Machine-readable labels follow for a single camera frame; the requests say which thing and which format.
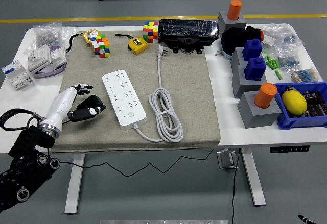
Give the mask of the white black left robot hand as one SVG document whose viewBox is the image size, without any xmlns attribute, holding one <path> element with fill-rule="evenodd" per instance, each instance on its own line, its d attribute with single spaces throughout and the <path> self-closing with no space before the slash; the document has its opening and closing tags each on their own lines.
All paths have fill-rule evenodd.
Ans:
<svg viewBox="0 0 327 224">
<path fill-rule="evenodd" d="M 106 106 L 95 95 L 91 95 L 84 100 L 77 106 L 76 110 L 71 110 L 77 95 L 89 94 L 91 89 L 93 89 L 91 85 L 76 84 L 58 94 L 39 128 L 52 137 L 58 138 L 62 132 L 62 125 L 66 120 L 78 122 L 94 118 L 100 114 L 106 109 Z"/>
</svg>

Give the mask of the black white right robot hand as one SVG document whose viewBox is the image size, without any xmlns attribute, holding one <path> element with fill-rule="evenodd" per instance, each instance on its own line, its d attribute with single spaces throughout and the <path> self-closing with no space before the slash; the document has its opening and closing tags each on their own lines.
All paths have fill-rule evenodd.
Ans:
<svg viewBox="0 0 327 224">
<path fill-rule="evenodd" d="M 308 218 L 306 218 L 305 216 L 303 216 L 303 215 L 298 215 L 298 218 L 302 221 L 302 222 L 304 222 L 305 224 L 316 224 L 314 221 L 312 221 L 312 220 L 309 220 Z"/>
</svg>

